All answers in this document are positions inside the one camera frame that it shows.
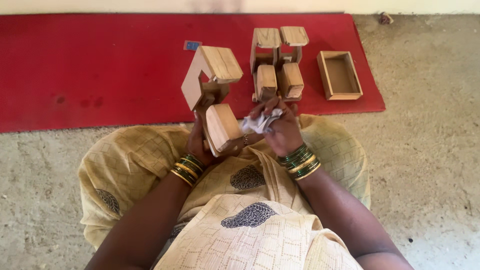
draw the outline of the rag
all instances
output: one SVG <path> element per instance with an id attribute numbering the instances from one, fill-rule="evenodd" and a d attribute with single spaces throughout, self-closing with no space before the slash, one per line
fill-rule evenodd
<path id="1" fill-rule="evenodd" d="M 280 118 L 283 114 L 282 109 L 276 108 L 272 110 L 272 113 L 265 115 L 262 114 L 257 119 L 252 119 L 250 116 L 243 118 L 242 131 L 248 133 L 253 130 L 258 134 L 268 133 L 272 131 L 272 128 L 268 127 L 273 121 Z"/>

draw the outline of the wooden stool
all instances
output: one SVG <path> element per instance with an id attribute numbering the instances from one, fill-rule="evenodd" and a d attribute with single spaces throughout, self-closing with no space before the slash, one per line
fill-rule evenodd
<path id="1" fill-rule="evenodd" d="M 253 30 L 250 71 L 255 85 L 255 93 L 252 96 L 254 102 L 269 100 L 276 94 L 275 66 L 278 60 L 278 48 L 280 45 L 281 40 L 278 29 L 255 28 Z M 257 47 L 272 49 L 272 51 L 257 53 Z"/>
<path id="2" fill-rule="evenodd" d="M 301 26 L 280 27 L 282 43 L 293 47 L 289 53 L 282 52 L 278 47 L 278 61 L 276 65 L 280 95 L 284 101 L 298 101 L 301 99 L 303 79 L 298 64 L 302 58 L 301 49 L 309 43 L 307 32 Z"/>

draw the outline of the red mat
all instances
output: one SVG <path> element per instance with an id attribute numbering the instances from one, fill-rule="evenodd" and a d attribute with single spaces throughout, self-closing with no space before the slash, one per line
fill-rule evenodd
<path id="1" fill-rule="evenodd" d="M 349 14 L 47 14 L 0 16 L 0 132 L 192 121 L 180 85 L 194 52 L 185 40 L 231 48 L 242 79 L 224 102 L 254 107 L 249 60 L 255 27 L 303 26 L 300 113 L 385 110 Z M 350 51 L 363 90 L 326 101 L 316 56 Z"/>

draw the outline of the woman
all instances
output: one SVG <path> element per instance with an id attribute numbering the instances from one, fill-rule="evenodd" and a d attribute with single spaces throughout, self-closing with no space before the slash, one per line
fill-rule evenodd
<path id="1" fill-rule="evenodd" d="M 317 116 L 300 130 L 277 98 L 250 116 L 274 108 L 273 131 L 223 160 L 203 150 L 200 117 L 190 135 L 137 126 L 97 142 L 79 169 L 86 268 L 411 269 L 368 209 L 359 143 Z"/>

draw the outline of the wooden toy furniture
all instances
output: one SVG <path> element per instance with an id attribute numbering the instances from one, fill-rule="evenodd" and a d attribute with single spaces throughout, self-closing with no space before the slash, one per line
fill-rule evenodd
<path id="1" fill-rule="evenodd" d="M 297 63 L 283 64 L 279 71 L 279 85 L 282 89 L 282 98 L 298 98 L 303 90 L 303 80 Z"/>
<path id="2" fill-rule="evenodd" d="M 321 51 L 317 61 L 327 100 L 358 99 L 363 95 L 349 51 Z"/>
<path id="3" fill-rule="evenodd" d="M 222 152 L 233 140 L 243 136 L 239 124 L 228 104 L 216 104 L 208 107 L 206 120 L 210 139 L 217 151 Z"/>
<path id="4" fill-rule="evenodd" d="M 207 83 L 201 80 L 203 74 L 209 78 Z M 233 151 L 231 140 L 242 136 L 230 106 L 219 106 L 230 91 L 228 84 L 238 82 L 242 75 L 230 49 L 199 46 L 181 86 L 190 110 L 196 110 L 203 120 L 205 138 L 215 157 Z"/>
<path id="5" fill-rule="evenodd" d="M 281 40 L 278 29 L 255 28 L 253 30 L 250 70 L 255 85 L 255 93 L 252 96 L 254 102 L 269 100 L 276 93 L 275 66 L 278 61 L 278 48 L 280 44 Z M 257 47 L 271 49 L 271 52 L 257 52 Z M 258 79 L 259 69 L 261 70 L 260 80 Z M 275 87 L 273 87 L 273 78 L 275 78 Z"/>
<path id="6" fill-rule="evenodd" d="M 276 69 L 277 77 L 281 81 L 280 95 L 284 101 L 298 101 L 303 90 L 303 79 L 298 64 L 302 58 L 301 49 L 309 43 L 309 39 L 305 28 L 301 26 L 280 27 L 280 38 L 283 44 L 293 47 L 292 52 L 282 52 L 282 47 L 278 47 Z"/>

